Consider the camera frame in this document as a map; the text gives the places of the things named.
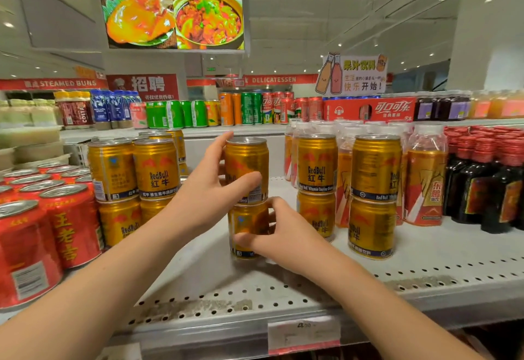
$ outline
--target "ceiling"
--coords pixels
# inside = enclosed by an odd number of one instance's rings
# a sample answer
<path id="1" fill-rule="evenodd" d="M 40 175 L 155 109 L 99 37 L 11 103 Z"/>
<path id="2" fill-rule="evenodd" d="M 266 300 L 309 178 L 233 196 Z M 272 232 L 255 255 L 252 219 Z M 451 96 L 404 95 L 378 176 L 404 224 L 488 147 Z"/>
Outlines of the ceiling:
<path id="1" fill-rule="evenodd" d="M 62 1 L 93 20 L 99 19 L 97 0 Z M 203 56 L 204 71 L 214 67 L 215 73 L 238 73 L 240 68 L 243 73 L 255 74 L 275 70 L 311 73 L 320 68 L 321 55 L 337 51 L 357 55 L 383 53 L 389 57 L 389 71 L 402 72 L 450 58 L 459 3 L 460 0 L 249 0 L 250 55 Z M 74 77 L 74 61 L 30 47 L 17 0 L 0 0 L 0 22 L 14 25 L 0 25 L 0 78 Z M 103 68 L 111 73 L 110 66 Z"/>

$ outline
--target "digital screen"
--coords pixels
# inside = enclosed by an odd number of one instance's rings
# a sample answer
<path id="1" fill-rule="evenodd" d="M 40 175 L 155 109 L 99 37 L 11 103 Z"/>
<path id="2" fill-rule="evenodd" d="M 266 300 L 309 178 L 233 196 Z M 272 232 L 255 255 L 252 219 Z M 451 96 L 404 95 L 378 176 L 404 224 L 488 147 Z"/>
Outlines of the digital screen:
<path id="1" fill-rule="evenodd" d="M 101 0 L 110 48 L 243 50 L 242 0 Z"/>

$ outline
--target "price label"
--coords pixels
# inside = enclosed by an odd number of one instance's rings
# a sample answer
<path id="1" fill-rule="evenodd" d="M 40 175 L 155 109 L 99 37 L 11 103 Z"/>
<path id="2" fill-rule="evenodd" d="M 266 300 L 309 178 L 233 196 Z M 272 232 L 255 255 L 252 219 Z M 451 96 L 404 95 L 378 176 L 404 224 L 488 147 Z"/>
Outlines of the price label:
<path id="1" fill-rule="evenodd" d="M 340 321 L 332 316 L 268 324 L 269 355 L 340 346 Z"/>
<path id="2" fill-rule="evenodd" d="M 96 360 L 142 360 L 139 343 L 105 347 Z"/>

